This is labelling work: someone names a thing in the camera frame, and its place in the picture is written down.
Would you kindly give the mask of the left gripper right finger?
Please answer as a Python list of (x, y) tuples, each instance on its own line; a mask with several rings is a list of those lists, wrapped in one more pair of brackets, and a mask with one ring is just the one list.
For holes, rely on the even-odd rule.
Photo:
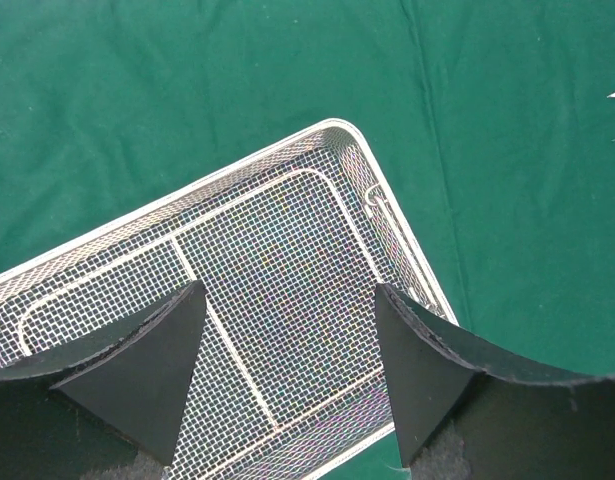
[(389, 284), (375, 321), (403, 467), (414, 479), (615, 479), (615, 373), (505, 350)]

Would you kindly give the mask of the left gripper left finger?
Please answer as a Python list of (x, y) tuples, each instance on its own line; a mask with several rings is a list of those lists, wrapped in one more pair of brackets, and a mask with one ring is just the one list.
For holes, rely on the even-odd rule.
[(198, 280), (0, 369), (0, 479), (162, 479), (205, 326)]

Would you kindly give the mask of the green surgical cloth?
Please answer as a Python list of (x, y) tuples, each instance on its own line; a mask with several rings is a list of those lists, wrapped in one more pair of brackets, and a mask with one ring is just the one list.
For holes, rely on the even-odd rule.
[[(453, 312), (615, 373), (615, 1), (0, 1), (0, 275), (328, 119)], [(317, 479), (414, 479), (391, 433)]]

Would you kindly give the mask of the metal mesh tray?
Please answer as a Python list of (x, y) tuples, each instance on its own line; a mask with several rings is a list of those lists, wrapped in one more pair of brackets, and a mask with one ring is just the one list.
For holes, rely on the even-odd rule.
[(0, 367), (184, 284), (207, 324), (167, 479), (317, 479), (392, 432), (389, 283), (454, 312), (360, 131), (328, 119), (0, 275)]

